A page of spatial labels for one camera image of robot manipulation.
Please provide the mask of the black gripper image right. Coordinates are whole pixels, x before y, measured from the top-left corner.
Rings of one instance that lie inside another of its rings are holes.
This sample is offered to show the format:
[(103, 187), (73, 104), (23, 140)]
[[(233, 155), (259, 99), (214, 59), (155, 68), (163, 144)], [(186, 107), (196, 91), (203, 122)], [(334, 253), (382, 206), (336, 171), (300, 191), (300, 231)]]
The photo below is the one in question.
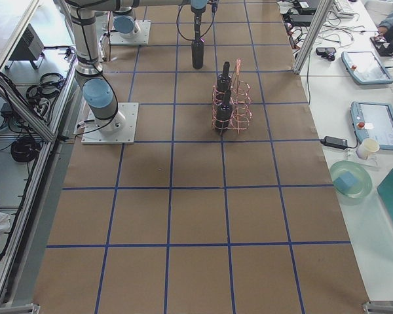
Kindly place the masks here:
[(204, 14), (204, 9), (192, 8), (191, 12), (194, 14), (194, 41), (199, 41), (201, 38), (200, 26), (202, 22), (202, 15)]

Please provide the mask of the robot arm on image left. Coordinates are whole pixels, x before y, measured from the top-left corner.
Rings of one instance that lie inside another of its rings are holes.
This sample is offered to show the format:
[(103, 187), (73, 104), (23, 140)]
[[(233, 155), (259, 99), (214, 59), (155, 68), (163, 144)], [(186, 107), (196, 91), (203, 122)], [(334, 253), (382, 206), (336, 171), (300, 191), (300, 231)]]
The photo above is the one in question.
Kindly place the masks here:
[(139, 32), (136, 22), (136, 13), (132, 7), (124, 7), (124, 10), (113, 11), (112, 32), (119, 33), (124, 39), (133, 39)]

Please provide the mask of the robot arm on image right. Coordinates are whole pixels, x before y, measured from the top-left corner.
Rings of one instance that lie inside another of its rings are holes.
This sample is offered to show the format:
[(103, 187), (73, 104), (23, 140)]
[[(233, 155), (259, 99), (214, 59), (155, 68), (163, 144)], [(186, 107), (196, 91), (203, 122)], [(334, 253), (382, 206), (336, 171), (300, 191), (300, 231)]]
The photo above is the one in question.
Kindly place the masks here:
[(69, 6), (76, 46), (75, 78), (92, 110), (98, 129), (106, 129), (110, 123), (117, 125), (120, 121), (118, 120), (119, 102), (99, 65), (95, 28), (97, 11), (112, 12), (115, 30), (119, 33), (131, 34), (135, 26), (132, 9), (136, 7), (190, 5), (194, 14), (195, 32), (195, 38), (191, 40), (193, 68), (200, 69), (203, 66), (204, 41), (200, 25), (207, 1), (66, 1), (65, 3)]

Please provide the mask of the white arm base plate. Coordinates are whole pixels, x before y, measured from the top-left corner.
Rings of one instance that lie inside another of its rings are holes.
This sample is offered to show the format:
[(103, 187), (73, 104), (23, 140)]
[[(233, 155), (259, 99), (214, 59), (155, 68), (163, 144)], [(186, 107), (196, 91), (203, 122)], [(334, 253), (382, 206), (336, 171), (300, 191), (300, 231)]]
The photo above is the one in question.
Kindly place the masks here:
[(115, 19), (111, 44), (115, 46), (148, 45), (151, 22), (149, 20)]
[(119, 110), (114, 120), (104, 128), (105, 122), (95, 119), (92, 111), (89, 110), (87, 123), (81, 133), (83, 144), (122, 144), (133, 143), (136, 134), (136, 124), (138, 118), (139, 103), (119, 103)]

